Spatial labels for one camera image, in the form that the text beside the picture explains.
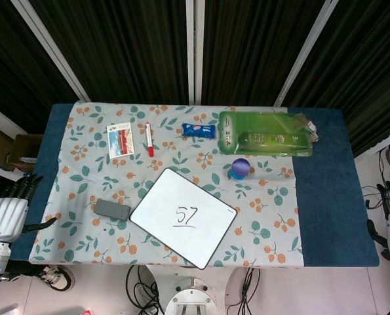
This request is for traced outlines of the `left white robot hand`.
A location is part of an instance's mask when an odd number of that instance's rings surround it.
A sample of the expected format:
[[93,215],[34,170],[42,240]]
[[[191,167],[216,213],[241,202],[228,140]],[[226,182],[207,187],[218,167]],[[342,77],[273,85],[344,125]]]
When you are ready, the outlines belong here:
[[0,243],[12,243],[21,233],[43,230],[55,223],[56,218],[39,224],[25,223],[30,201],[42,179],[30,175],[0,189]]

